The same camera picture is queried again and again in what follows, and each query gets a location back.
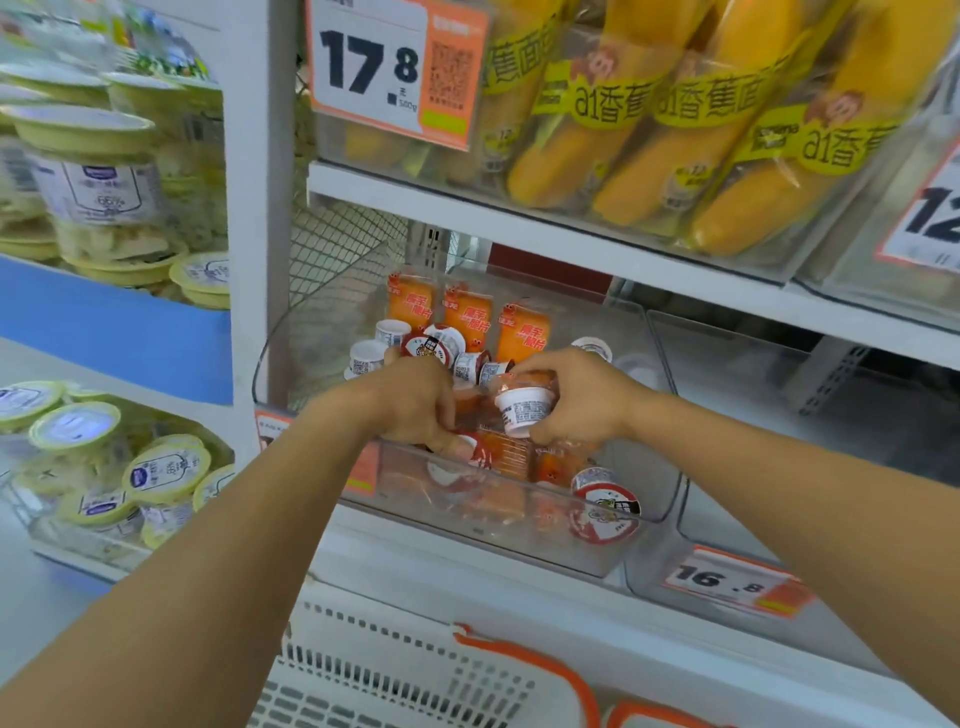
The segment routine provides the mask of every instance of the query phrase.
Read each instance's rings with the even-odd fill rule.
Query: blue shelf panel
[[[229,311],[0,255],[0,337],[173,397],[233,404]]]

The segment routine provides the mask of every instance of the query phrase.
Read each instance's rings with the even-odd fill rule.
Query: store shelf
[[[781,287],[559,223],[324,162],[310,165],[307,188],[315,194],[405,215],[612,276],[960,370],[960,335],[819,298],[796,283]]]

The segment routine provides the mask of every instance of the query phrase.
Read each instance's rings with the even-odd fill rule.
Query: store floor
[[[0,503],[0,684],[84,612],[106,583],[47,562]]]

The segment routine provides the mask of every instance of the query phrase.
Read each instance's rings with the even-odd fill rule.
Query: clear plastic bin
[[[899,220],[956,143],[960,117],[903,129],[799,273],[824,296],[960,330],[960,276],[882,255]]]
[[[650,313],[678,394],[736,419],[874,462],[938,477],[952,470],[937,461],[938,441],[918,442],[918,428],[941,404],[943,418],[930,427],[945,429],[940,399],[925,389],[860,369],[811,415],[791,404],[789,388],[808,359],[803,352],[684,319]],[[951,418],[956,427],[960,415]],[[843,622],[820,600],[806,604],[792,619],[738,611],[727,604],[670,589],[664,580],[677,572],[696,547],[721,550],[737,559],[781,569],[776,555],[690,483],[675,525],[651,534],[643,550],[627,558],[628,584],[636,595],[736,629],[789,644],[843,663],[888,672]]]
[[[422,304],[431,309],[437,323],[447,310],[444,291],[452,286],[492,297],[492,325],[484,346],[494,357],[504,328],[497,313],[504,305],[529,297],[550,312],[549,331],[543,335],[548,350],[566,347],[582,336],[599,337],[611,347],[613,361],[621,369],[650,386],[670,390],[657,343],[639,306],[618,300],[605,304],[596,294],[492,266],[483,271],[452,258],[448,265],[446,273],[404,267],[381,247],[293,307],[278,328],[282,335],[275,339],[289,342],[289,409],[300,410],[310,397],[344,380],[351,345],[374,338],[377,322],[386,318],[388,279],[401,269],[421,277],[422,284],[434,292],[432,302]],[[424,291],[419,288],[417,295],[429,299]],[[476,420],[471,417],[466,415],[460,421],[470,432],[502,427],[496,413],[485,417],[481,411]],[[512,442],[523,448],[526,441]],[[359,507],[422,527],[602,577],[644,530],[666,518],[680,474],[651,450],[627,442],[607,444],[595,459],[612,469],[619,484],[636,495],[639,515],[601,503],[589,504],[568,490],[478,470],[392,443],[377,443],[367,450],[358,466],[364,474],[353,478],[363,486],[348,487],[344,497]],[[457,481],[456,487],[449,485]]]

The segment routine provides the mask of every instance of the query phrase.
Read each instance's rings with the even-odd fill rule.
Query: clear acrylic display box
[[[438,261],[436,269],[412,268],[398,259],[397,247],[402,248],[384,245],[374,249],[292,307],[278,325],[267,351],[275,351],[272,347],[278,342],[287,342],[288,411],[299,411],[311,397],[344,380],[350,346],[373,338],[376,323],[386,317],[388,276],[400,269],[431,281],[435,321],[444,316],[441,301],[450,284],[465,284],[471,292],[492,296],[487,349],[493,356],[500,329],[497,312],[506,303],[536,299],[550,312],[548,350],[566,347],[582,336],[600,337],[612,348],[618,367],[649,386],[671,390],[656,339],[636,304],[605,300],[587,291],[452,256]],[[265,396],[257,399],[268,403]],[[469,431],[489,433],[499,429],[499,422],[495,410],[491,413],[481,407],[460,425]],[[526,453],[522,457],[529,459],[527,446],[521,441],[512,442]],[[364,485],[348,487],[344,499],[351,505],[520,558],[603,577],[649,524],[666,518],[679,490],[680,474],[648,448],[627,442],[608,443],[595,459],[614,470],[619,484],[637,496],[639,515],[602,504],[587,507],[586,501],[568,491],[481,471],[422,449],[388,442],[368,448],[362,466],[358,465],[367,473]],[[455,488],[445,487],[433,476],[438,472],[444,482],[467,478]],[[585,519],[603,523],[616,537],[598,542],[585,539],[576,527]]]
[[[812,414],[796,386],[804,352],[649,313],[678,394],[751,425],[916,474],[947,479],[956,459],[944,452],[960,427],[955,406],[919,385],[865,369],[855,371]],[[628,555],[630,590],[675,609],[726,624],[849,665],[887,668],[820,600],[792,619],[738,611],[668,588],[664,580],[696,546],[718,549],[775,569],[777,556],[694,483],[684,488],[676,519]]]

